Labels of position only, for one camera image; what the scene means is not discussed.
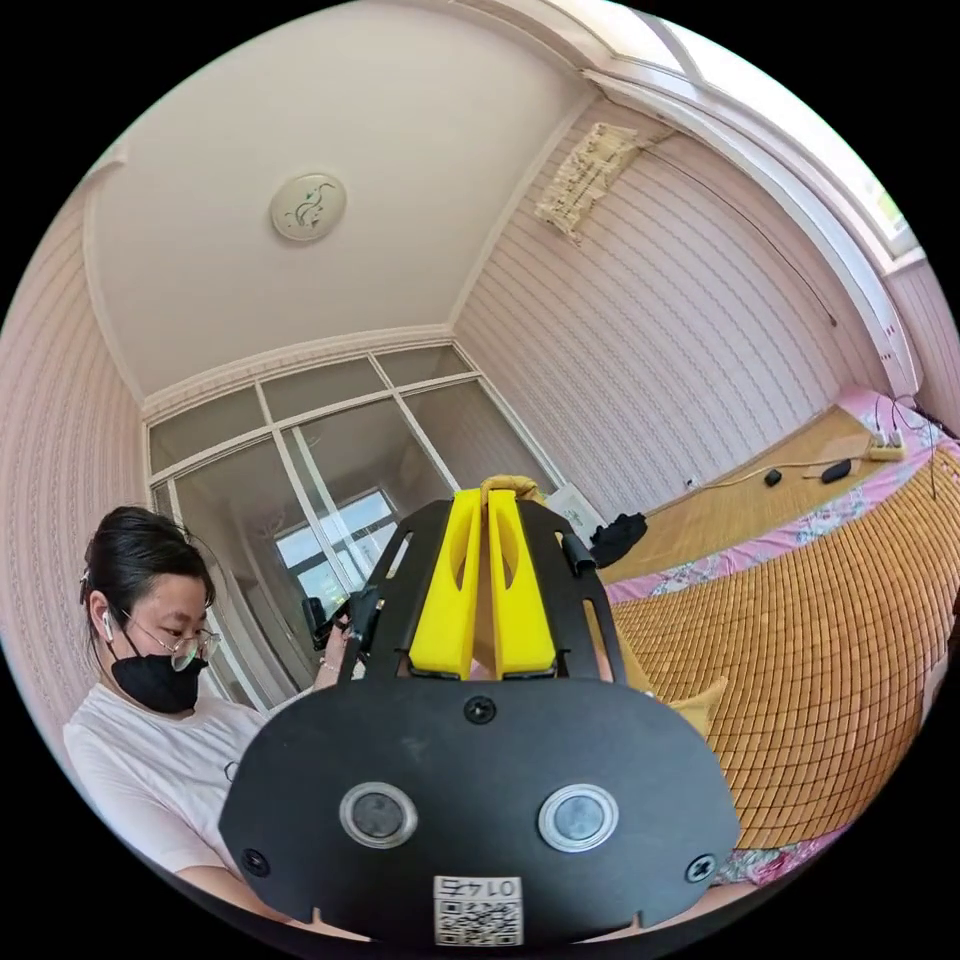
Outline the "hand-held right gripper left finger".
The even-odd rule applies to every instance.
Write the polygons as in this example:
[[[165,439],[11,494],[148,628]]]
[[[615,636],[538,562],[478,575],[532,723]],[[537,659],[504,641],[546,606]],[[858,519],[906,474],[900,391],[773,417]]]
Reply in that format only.
[[[411,672],[467,680],[473,665],[481,546],[481,492],[453,497],[409,648]]]

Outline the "person's left hand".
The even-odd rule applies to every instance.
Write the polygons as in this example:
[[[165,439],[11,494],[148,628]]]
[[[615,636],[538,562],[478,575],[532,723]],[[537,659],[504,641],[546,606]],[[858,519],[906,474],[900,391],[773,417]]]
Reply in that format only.
[[[345,612],[335,614],[321,628],[322,650],[320,652],[320,664],[312,686],[314,691],[323,690],[337,682],[351,632],[351,618]]]

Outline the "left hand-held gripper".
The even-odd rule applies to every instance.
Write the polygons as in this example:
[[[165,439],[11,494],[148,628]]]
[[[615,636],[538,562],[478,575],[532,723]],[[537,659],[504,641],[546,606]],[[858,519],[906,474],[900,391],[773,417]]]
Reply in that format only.
[[[348,602],[349,638],[358,654],[369,654],[383,605],[379,587],[363,587],[353,592]]]

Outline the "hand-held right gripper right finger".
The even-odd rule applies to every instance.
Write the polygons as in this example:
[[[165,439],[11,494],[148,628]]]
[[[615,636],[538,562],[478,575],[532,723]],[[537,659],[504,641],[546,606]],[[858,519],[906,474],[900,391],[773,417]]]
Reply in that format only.
[[[488,543],[496,676],[553,676],[556,648],[513,491],[488,495]]]

